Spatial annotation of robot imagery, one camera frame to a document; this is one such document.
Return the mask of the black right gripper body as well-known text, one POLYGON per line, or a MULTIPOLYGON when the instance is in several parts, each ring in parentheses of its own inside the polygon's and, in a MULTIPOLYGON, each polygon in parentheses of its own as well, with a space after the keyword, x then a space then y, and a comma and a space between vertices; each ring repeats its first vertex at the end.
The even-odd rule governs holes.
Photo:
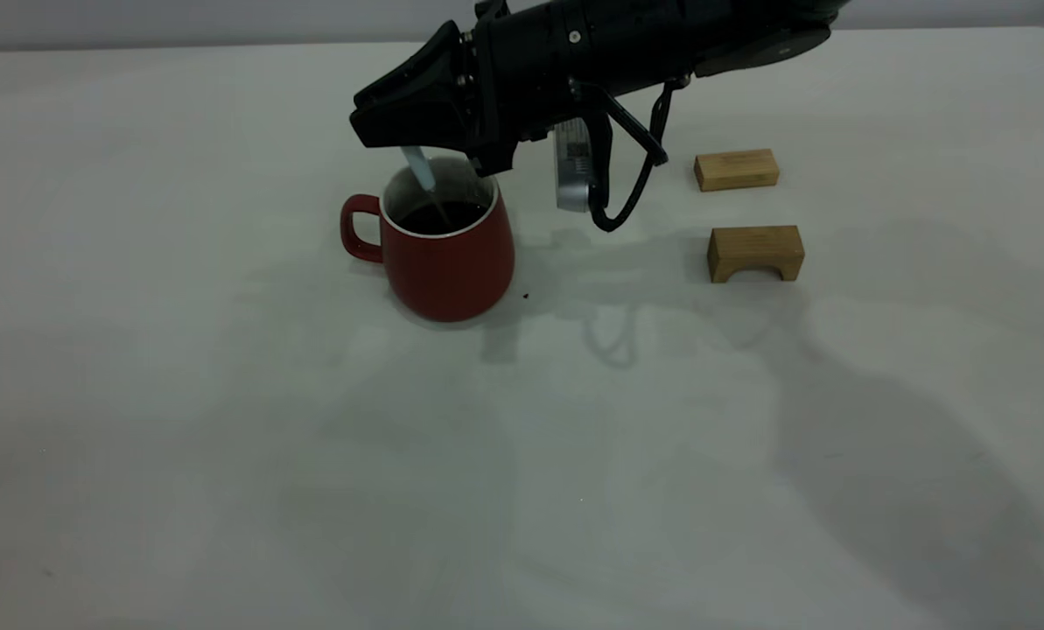
POLYGON ((511 11, 478 1, 468 49, 480 107, 468 156, 480 174, 513 166, 516 147, 572 118, 600 116, 625 130, 652 164, 665 163, 661 136, 618 96, 674 81, 687 59, 685 1, 549 1, 511 11))

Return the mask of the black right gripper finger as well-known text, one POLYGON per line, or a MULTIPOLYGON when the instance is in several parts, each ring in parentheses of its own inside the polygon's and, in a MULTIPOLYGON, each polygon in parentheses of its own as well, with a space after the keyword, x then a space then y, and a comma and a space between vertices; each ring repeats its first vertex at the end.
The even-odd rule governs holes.
POLYGON ((356 108, 418 102, 435 88, 457 87, 467 60, 468 44, 460 28, 444 23, 410 59, 358 92, 356 108))
POLYGON ((362 146, 465 149, 476 116, 476 97, 461 89, 430 87, 406 94, 361 91, 350 115, 362 146))

